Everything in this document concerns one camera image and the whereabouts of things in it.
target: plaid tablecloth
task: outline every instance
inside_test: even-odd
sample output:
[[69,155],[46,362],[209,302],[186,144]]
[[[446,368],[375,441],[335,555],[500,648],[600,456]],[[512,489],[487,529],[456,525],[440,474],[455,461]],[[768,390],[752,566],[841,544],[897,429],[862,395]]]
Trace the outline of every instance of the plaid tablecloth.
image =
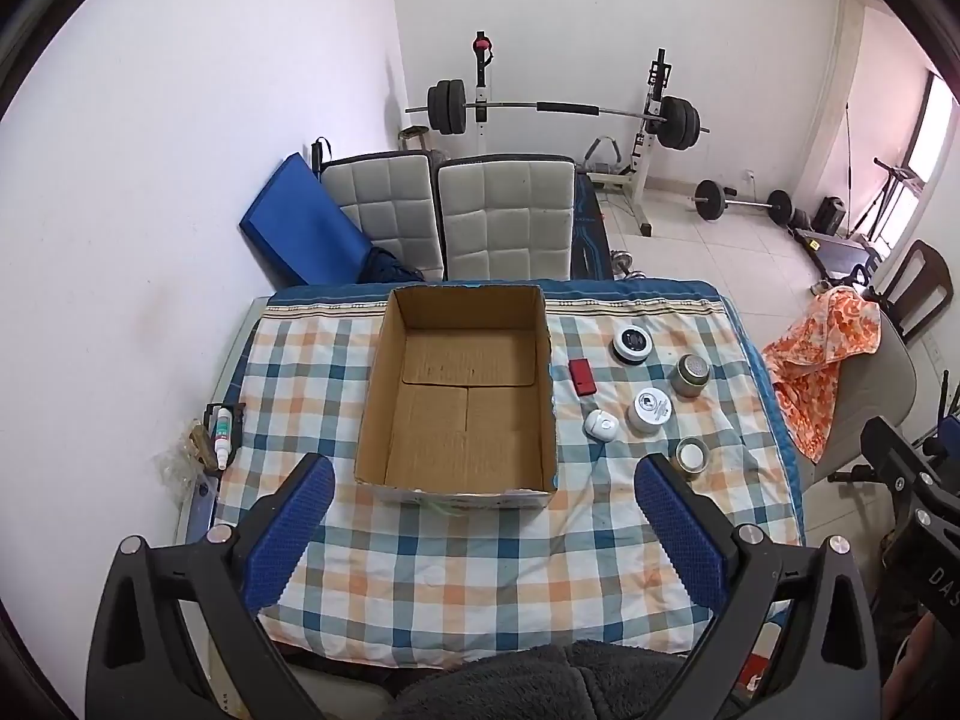
[[[278,293],[234,377],[244,440],[224,474],[218,522],[236,523],[305,452],[332,459],[334,503],[275,607],[269,635],[333,659],[443,666],[578,638],[661,651],[690,649],[709,619],[691,605],[643,514],[637,460],[699,436],[713,451],[692,483],[734,524],[774,541],[803,533],[797,469],[760,356],[730,305],[707,284],[541,282],[553,344],[559,489],[546,509],[450,515],[379,501],[352,464],[388,285]],[[608,347],[616,327],[653,336],[645,365]],[[631,393],[666,382],[680,355],[712,363],[693,401],[651,440],[625,425],[599,445],[583,432],[594,408],[624,413]],[[574,392],[568,361],[586,357],[598,391]]]

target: glue bottle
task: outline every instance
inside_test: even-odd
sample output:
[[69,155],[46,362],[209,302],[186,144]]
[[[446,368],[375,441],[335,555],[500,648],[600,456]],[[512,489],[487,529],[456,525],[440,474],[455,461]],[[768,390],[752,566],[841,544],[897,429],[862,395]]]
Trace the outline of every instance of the glue bottle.
[[221,406],[217,412],[217,424],[213,430],[213,450],[217,453],[217,467],[220,470],[227,468],[232,428],[233,414],[229,409]]

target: barbell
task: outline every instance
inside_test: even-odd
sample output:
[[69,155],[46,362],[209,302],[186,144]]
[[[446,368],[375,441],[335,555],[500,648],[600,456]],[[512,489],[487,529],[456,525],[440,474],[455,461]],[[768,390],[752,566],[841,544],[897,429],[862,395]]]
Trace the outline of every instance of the barbell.
[[462,79],[440,81],[431,86],[426,95],[426,105],[420,108],[407,108],[407,113],[426,113],[430,119],[430,128],[442,135],[463,135],[467,131],[467,109],[482,108],[533,108],[546,113],[575,113],[583,116],[623,116],[628,119],[640,119],[645,122],[658,122],[656,138],[661,146],[684,151],[700,138],[701,132],[709,132],[700,126],[700,114],[687,100],[664,97],[661,100],[661,112],[658,115],[620,111],[616,108],[601,108],[598,105],[580,105],[578,103],[476,103],[467,102],[467,87]]
[[789,194],[782,189],[774,189],[766,202],[750,200],[734,200],[736,189],[720,188],[716,181],[701,181],[697,191],[693,194],[693,202],[697,205],[697,213],[707,221],[718,220],[728,205],[752,205],[755,208],[766,208],[767,214],[780,227],[786,227],[793,218],[793,202]]

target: red box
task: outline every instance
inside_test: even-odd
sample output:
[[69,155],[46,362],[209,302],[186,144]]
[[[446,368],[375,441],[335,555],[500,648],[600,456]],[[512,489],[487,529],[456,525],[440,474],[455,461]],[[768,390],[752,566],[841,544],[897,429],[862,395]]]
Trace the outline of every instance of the red box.
[[586,360],[571,360],[570,375],[573,377],[573,389],[580,397],[592,395],[597,391],[596,381],[593,381],[593,371]]

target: silver screw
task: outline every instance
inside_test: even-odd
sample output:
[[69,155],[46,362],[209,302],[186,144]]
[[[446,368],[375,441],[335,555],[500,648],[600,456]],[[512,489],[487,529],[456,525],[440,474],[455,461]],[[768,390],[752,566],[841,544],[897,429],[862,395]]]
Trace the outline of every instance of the silver screw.
[[120,551],[124,555],[133,555],[140,548],[140,536],[127,536],[120,542]]
[[843,536],[831,536],[830,549],[838,555],[846,555],[847,552],[850,552],[850,542]]
[[206,532],[206,540],[211,544],[222,544],[229,541],[233,535],[233,528],[229,525],[214,525]]
[[763,531],[755,525],[741,525],[738,533],[748,544],[758,544],[763,541]]

